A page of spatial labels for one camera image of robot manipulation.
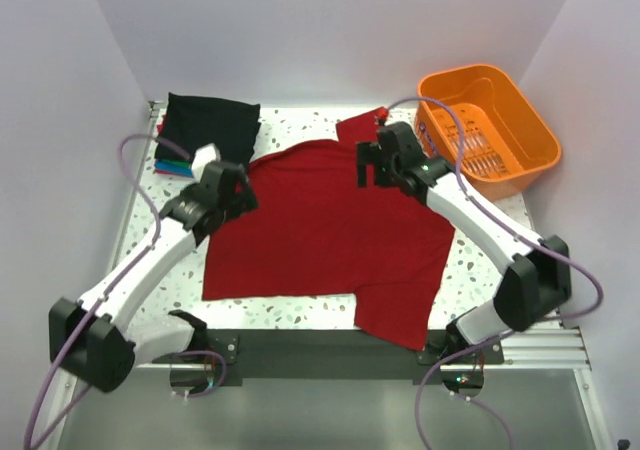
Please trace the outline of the red t shirt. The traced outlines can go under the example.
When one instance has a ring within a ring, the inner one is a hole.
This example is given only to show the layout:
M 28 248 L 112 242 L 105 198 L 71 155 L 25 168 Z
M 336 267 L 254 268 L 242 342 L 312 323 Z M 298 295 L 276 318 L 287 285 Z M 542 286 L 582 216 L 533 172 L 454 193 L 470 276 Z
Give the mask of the red t shirt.
M 336 132 L 251 164 L 258 206 L 210 237 L 202 296 L 352 294 L 357 327 L 421 350 L 453 227 L 398 189 L 358 186 L 356 146 L 375 139 L 373 112 Z

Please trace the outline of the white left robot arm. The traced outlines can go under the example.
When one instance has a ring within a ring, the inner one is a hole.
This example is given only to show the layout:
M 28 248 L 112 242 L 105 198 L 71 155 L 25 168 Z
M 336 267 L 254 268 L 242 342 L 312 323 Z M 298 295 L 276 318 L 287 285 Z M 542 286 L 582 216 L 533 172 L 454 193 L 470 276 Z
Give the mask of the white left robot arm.
M 168 201 L 138 254 L 73 302 L 58 300 L 49 311 L 53 364 L 93 388 L 109 393 L 131 370 L 165 355 L 200 360 L 209 348 L 207 325 L 174 310 L 133 328 L 135 313 L 161 280 L 224 223 L 255 210 L 257 199 L 245 168 L 211 161 L 196 182 Z

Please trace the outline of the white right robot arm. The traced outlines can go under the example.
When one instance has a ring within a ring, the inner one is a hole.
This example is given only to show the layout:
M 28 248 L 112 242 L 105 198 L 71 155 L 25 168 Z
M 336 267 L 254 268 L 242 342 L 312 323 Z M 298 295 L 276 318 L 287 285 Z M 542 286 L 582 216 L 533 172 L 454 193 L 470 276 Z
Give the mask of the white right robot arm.
M 358 184 L 374 177 L 397 187 L 469 237 L 501 275 L 495 295 L 456 317 L 445 330 L 442 357 L 469 362 L 481 344 L 509 331 L 523 332 L 566 303 L 572 292 L 569 250 L 509 219 L 443 157 L 429 157 L 404 122 L 382 126 L 376 141 L 356 145 Z

